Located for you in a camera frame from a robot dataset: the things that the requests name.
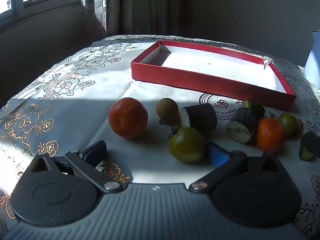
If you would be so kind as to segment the small orange tangerine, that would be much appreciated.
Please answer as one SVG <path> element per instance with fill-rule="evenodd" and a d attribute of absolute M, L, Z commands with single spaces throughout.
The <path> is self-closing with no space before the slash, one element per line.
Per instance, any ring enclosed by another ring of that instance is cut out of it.
<path fill-rule="evenodd" d="M 256 131 L 256 145 L 267 154 L 278 152 L 284 145 L 285 134 L 281 123 L 274 118 L 263 118 Z"/>

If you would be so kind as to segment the dark sugarcane piece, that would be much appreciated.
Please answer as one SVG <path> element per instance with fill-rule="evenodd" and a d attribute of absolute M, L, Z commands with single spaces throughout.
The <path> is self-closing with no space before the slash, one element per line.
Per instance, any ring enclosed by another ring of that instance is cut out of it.
<path fill-rule="evenodd" d="M 217 127 L 217 116 L 213 106 L 209 103 L 183 107 L 179 111 L 182 127 L 192 127 L 201 134 L 212 133 Z"/>
<path fill-rule="evenodd" d="M 226 125 L 226 132 L 232 140 L 245 144 L 251 140 L 257 125 L 257 116 L 250 109 L 241 107 L 229 120 Z"/>

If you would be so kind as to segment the small green tomato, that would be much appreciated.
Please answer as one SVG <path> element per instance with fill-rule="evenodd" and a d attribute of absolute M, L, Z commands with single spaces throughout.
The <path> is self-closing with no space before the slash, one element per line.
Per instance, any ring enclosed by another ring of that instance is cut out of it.
<path fill-rule="evenodd" d="M 281 123 L 285 137 L 291 137 L 297 128 L 296 117 L 289 112 L 284 112 L 281 113 L 278 121 Z"/>

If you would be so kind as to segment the brown longan fruit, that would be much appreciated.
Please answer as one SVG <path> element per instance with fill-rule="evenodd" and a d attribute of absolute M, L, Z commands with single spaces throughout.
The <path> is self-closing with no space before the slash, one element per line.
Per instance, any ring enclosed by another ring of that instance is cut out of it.
<path fill-rule="evenodd" d="M 155 111 L 161 122 L 170 124 L 177 120 L 179 108 L 171 98 L 162 98 L 157 102 Z"/>
<path fill-rule="evenodd" d="M 303 129 L 304 129 L 304 125 L 303 125 L 302 120 L 297 119 L 296 134 L 300 135 L 302 133 Z"/>

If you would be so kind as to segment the green tomato with stem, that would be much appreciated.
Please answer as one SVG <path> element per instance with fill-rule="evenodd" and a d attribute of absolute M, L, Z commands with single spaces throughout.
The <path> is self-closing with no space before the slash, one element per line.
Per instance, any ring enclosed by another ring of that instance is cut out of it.
<path fill-rule="evenodd" d="M 184 163 L 195 163 L 202 158 L 206 141 L 193 127 L 172 128 L 168 148 L 171 155 Z"/>

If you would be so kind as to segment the large orange tangerine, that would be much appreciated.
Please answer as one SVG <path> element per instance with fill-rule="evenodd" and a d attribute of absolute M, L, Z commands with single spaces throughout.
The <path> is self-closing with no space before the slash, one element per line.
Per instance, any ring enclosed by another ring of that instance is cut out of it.
<path fill-rule="evenodd" d="M 125 139 L 141 136 L 148 124 L 148 112 L 134 98 L 122 98 L 112 104 L 108 122 L 112 131 Z"/>

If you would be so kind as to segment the green cucumber chunk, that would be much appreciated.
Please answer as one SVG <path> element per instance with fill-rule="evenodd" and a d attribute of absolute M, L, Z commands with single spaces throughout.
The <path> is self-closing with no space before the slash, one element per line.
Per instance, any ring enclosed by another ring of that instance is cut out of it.
<path fill-rule="evenodd" d="M 265 117 L 265 109 L 262 104 L 252 100 L 247 99 L 242 104 L 243 108 L 250 109 L 252 114 L 258 119 L 261 120 Z"/>

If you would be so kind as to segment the green cucumber piece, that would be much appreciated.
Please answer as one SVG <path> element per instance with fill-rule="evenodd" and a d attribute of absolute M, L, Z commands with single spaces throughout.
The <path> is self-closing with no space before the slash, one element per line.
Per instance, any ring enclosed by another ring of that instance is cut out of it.
<path fill-rule="evenodd" d="M 320 137 L 313 132 L 304 134 L 300 141 L 299 158 L 302 161 L 311 161 L 320 155 Z"/>

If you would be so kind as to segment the white floral tablecloth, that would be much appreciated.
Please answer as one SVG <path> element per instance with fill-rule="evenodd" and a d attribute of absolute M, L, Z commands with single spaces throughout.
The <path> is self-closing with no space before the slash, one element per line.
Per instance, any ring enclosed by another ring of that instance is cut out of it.
<path fill-rule="evenodd" d="M 98 140 L 107 144 L 108 159 L 98 170 L 118 182 L 183 183 L 190 185 L 211 171 L 208 165 L 188 165 L 171 156 L 171 127 L 159 123 L 156 103 L 175 100 L 180 107 L 210 103 L 217 113 L 213 140 L 231 151 L 259 156 L 254 146 L 241 145 L 225 126 L 240 100 L 208 93 L 135 81 L 131 61 L 155 42 L 157 35 L 117 35 L 94 42 L 55 64 L 1 109 L 1 234 L 17 223 L 11 194 L 33 157 L 52 157 L 84 150 Z M 111 105 L 131 97 L 148 111 L 146 132 L 135 140 L 117 136 L 109 126 Z"/>

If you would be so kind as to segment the blue electric kettle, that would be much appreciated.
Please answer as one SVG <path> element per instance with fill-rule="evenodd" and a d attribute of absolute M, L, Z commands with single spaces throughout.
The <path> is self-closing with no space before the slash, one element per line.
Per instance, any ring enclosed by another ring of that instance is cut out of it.
<path fill-rule="evenodd" d="M 304 67 L 305 78 L 315 85 L 320 87 L 320 32 L 319 30 L 313 31 L 313 45 L 308 55 Z"/>

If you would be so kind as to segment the red shallow cardboard box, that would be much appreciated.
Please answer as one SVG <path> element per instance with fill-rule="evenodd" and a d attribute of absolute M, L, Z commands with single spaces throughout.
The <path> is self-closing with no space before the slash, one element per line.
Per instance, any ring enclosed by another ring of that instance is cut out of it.
<path fill-rule="evenodd" d="M 159 40 L 131 61 L 138 81 L 253 99 L 288 111 L 296 94 L 270 59 L 227 48 Z"/>

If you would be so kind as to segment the dark patterned curtain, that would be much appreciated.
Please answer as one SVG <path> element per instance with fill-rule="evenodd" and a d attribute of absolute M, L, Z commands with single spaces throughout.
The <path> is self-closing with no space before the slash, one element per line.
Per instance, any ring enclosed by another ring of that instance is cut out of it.
<path fill-rule="evenodd" d="M 85 34 L 95 40 L 113 35 L 188 36 L 191 0 L 81 0 Z"/>

